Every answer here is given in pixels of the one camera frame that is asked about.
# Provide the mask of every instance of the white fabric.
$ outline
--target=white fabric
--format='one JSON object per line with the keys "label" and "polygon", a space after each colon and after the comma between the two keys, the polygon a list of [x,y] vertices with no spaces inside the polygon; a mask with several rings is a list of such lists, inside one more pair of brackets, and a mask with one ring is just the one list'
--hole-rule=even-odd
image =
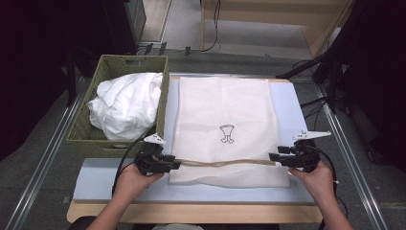
{"label": "white fabric", "polygon": [[109,140],[135,140],[155,123],[162,73],[125,75],[98,85],[90,122]]}
{"label": "white fabric", "polygon": [[[279,132],[267,80],[181,78],[172,154],[202,162],[269,160]],[[169,183],[221,187],[289,187],[281,166],[237,164],[219,168],[182,166]]]}

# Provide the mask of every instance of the printed drawing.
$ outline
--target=printed drawing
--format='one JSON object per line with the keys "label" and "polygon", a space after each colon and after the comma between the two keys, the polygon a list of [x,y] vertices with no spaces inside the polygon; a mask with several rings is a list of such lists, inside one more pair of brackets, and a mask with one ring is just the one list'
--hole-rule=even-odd
{"label": "printed drawing", "polygon": [[234,140],[231,139],[231,132],[233,131],[234,126],[232,126],[232,125],[224,125],[224,126],[221,126],[220,129],[224,133],[224,138],[222,138],[221,141],[223,143],[228,142],[230,144],[233,144]]}

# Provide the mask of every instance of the white fabric sheet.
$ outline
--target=white fabric sheet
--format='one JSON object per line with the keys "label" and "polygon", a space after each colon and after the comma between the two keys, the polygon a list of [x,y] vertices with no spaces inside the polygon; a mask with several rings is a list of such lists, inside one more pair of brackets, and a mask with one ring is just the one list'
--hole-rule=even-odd
{"label": "white fabric sheet", "polygon": [[109,140],[135,140],[155,123],[162,73],[140,73],[106,80],[88,103],[90,122]]}
{"label": "white fabric sheet", "polygon": [[[269,160],[279,131],[267,80],[181,78],[172,154],[200,162]],[[286,168],[236,164],[181,165],[169,183],[232,188],[289,187]]]}

